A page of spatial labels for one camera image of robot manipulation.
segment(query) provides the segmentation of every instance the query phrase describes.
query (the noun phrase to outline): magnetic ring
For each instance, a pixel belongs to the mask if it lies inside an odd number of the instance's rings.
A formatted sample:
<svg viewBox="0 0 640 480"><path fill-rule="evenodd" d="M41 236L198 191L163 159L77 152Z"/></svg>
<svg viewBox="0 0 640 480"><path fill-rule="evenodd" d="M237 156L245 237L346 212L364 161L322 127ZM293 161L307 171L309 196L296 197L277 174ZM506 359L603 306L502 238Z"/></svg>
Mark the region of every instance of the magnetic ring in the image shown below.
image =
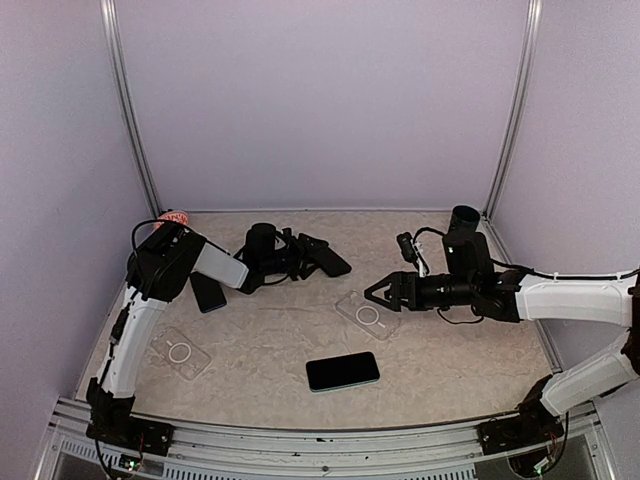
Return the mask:
<svg viewBox="0 0 640 480"><path fill-rule="evenodd" d="M176 360L175 357L173 356L173 350L176 349L177 347L186 347L187 348L187 355L180 359L180 360ZM173 363L175 364L181 364L186 362L187 360L189 360L189 358L191 358L191 346L187 343L184 342L179 342L179 343L174 343L173 345L171 345L171 348L169 349L169 360L171 360Z"/></svg>
<svg viewBox="0 0 640 480"><path fill-rule="evenodd" d="M372 310L373 313L376 314L376 318L373 320L373 322L365 322L360 318L360 312L362 312L363 310ZM362 325L375 325L376 323L378 323L378 320L380 320L380 312L378 312L378 310L370 305L363 305L358 310L356 310L356 320L358 320L358 322L360 322L360 324Z"/></svg>

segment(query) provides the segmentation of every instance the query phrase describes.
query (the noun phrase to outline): wall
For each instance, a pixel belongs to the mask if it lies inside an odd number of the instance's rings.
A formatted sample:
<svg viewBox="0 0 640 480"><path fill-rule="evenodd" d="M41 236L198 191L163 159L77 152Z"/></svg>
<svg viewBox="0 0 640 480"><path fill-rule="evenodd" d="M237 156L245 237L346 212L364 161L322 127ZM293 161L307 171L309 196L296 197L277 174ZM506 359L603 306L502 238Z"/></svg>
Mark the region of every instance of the wall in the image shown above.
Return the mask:
<svg viewBox="0 0 640 480"><path fill-rule="evenodd" d="M640 262L640 3L545 2L531 89L497 212L513 259L612 272ZM620 329L548 324L570 367ZM598 401L621 478L640 471L640 385Z"/></svg>
<svg viewBox="0 0 640 480"><path fill-rule="evenodd" d="M0 9L0 468L28 478L147 216L99 2Z"/></svg>
<svg viewBox="0 0 640 480"><path fill-rule="evenodd" d="M526 0L119 2L165 207L480 206Z"/></svg>

